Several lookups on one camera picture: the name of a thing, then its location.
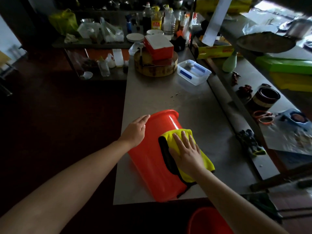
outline stack of plates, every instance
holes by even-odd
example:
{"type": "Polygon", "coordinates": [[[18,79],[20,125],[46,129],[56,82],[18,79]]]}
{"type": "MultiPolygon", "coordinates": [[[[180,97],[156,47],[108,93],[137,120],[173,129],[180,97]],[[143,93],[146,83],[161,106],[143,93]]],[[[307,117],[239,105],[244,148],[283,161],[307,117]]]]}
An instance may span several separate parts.
{"type": "Polygon", "coordinates": [[[132,43],[143,42],[144,40],[143,34],[133,33],[133,34],[128,34],[126,37],[128,41],[132,43]]]}

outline red container with white lid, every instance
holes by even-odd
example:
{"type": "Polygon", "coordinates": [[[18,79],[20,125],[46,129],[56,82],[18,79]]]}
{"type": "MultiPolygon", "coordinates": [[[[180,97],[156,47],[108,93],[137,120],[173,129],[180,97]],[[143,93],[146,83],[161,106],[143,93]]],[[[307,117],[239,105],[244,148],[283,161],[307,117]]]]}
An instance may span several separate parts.
{"type": "Polygon", "coordinates": [[[163,34],[146,35],[144,44],[153,60],[170,59],[174,54],[174,46],[163,34]]]}

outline yellow label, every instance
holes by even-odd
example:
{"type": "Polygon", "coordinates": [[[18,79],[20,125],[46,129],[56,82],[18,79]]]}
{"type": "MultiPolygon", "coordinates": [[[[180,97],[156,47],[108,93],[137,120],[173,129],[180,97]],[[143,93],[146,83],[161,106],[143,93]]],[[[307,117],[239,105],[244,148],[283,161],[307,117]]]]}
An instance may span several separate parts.
{"type": "Polygon", "coordinates": [[[161,20],[152,20],[152,29],[161,30],[161,20]]]}

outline light green bottle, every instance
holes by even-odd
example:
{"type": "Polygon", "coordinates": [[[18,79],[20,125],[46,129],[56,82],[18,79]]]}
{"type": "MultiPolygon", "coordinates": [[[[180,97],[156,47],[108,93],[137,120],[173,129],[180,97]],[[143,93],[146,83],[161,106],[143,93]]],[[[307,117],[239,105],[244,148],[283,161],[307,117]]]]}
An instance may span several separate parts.
{"type": "Polygon", "coordinates": [[[233,51],[232,55],[225,60],[222,66],[222,70],[228,73],[233,72],[236,67],[236,60],[237,60],[237,52],[233,51]]]}

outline yellow-green bag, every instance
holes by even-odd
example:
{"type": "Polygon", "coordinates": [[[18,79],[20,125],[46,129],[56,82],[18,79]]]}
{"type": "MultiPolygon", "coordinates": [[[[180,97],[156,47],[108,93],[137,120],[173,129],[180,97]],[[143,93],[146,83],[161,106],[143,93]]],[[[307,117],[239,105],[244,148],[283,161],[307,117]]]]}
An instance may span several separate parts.
{"type": "Polygon", "coordinates": [[[77,34],[78,24],[76,21],[76,15],[70,9],[50,15],[49,21],[61,35],[66,36],[66,34],[77,34]]]}

